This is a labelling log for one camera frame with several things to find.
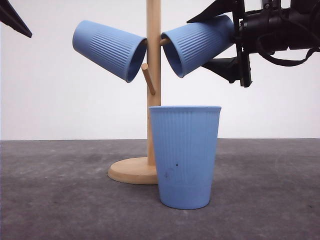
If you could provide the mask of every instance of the stand base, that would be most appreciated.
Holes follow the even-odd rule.
[[[117,161],[111,165],[107,175],[115,181],[126,184],[158,184],[156,166],[148,165],[147,157]]]

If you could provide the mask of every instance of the wooden hook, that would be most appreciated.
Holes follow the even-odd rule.
[[[153,95],[153,96],[156,95],[156,91],[155,91],[155,88],[152,84],[151,76],[150,76],[150,73],[148,70],[148,64],[147,63],[142,64],[141,69],[142,69],[146,84],[148,85],[148,88],[149,88],[151,95]]]
[[[169,38],[163,38],[160,40],[160,46],[164,46],[171,43],[171,40]]]

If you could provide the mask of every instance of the blue cup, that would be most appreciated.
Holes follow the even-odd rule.
[[[205,22],[194,22],[165,31],[161,38],[170,43],[163,46],[168,62],[178,77],[207,63],[229,48],[234,35],[234,25],[226,15]]]
[[[176,209],[210,201],[220,106],[151,106],[160,200]]]
[[[145,37],[92,21],[82,21],[76,27],[74,50],[99,66],[130,83],[144,60]]]

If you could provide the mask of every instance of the white backdrop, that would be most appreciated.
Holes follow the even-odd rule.
[[[146,35],[145,0],[11,0],[32,39],[1,24],[1,139],[145,139],[146,83],[126,83],[72,47],[91,20]],[[213,0],[162,0],[162,30],[185,24]],[[289,1],[283,1],[284,7]],[[260,8],[247,0],[246,10]],[[235,48],[222,57],[235,56]],[[305,51],[281,52],[299,59]],[[229,84],[199,68],[178,78],[162,51],[162,105],[220,105],[220,138],[319,138],[320,54],[298,67],[251,55],[253,84]]]

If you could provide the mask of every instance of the concrete floor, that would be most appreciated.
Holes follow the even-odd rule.
[[[320,240],[320,139],[220,139],[208,206],[106,177],[145,140],[1,142],[2,240]]]

